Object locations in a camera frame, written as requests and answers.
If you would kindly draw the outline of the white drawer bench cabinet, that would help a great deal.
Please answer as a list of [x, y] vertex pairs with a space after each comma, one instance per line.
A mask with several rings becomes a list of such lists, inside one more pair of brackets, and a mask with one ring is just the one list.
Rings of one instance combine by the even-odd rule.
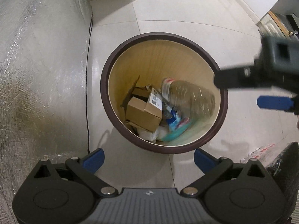
[[295, 15], [282, 15], [268, 11], [257, 23], [261, 35], [270, 35], [278, 38], [298, 41], [298, 18]]

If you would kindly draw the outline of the white plastic bag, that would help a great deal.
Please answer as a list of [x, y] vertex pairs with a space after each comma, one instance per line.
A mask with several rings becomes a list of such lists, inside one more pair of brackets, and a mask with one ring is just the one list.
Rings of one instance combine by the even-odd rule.
[[163, 138], [169, 133], [166, 126], [158, 126], [155, 132], [150, 132], [143, 128], [137, 128], [138, 136], [145, 141], [156, 143], [163, 141]]

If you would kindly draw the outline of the yellow trash bin brown rim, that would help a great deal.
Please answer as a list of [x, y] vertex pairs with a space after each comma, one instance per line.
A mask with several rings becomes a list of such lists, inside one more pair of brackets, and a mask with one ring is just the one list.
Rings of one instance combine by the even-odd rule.
[[102, 71], [100, 93], [118, 132], [134, 145], [179, 154], [208, 143], [228, 110], [213, 81], [219, 66], [199, 45], [170, 33], [145, 33], [119, 45]]

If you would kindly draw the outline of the brown cardboard parcel box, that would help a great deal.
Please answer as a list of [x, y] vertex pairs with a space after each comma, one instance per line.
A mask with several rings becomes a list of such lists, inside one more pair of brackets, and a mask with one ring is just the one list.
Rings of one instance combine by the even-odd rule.
[[121, 107], [130, 125], [155, 132], [162, 120], [163, 99], [152, 84], [138, 86], [139, 77], [128, 90]]

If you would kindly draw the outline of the clear plastic bottle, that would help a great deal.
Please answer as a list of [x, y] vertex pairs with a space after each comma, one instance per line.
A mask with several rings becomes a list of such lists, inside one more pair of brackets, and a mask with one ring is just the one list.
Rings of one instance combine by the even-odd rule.
[[184, 117], [207, 120], [215, 110], [214, 94], [185, 80], [164, 79], [161, 94], [165, 100], [178, 108]]

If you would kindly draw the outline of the teal snack wrapper bag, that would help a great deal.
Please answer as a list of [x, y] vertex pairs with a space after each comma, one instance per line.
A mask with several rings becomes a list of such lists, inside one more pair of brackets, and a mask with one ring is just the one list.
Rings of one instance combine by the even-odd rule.
[[181, 111], [172, 105], [163, 108], [163, 116], [168, 125], [168, 133], [161, 138], [163, 142], [177, 139], [197, 122], [197, 119], [184, 117]]

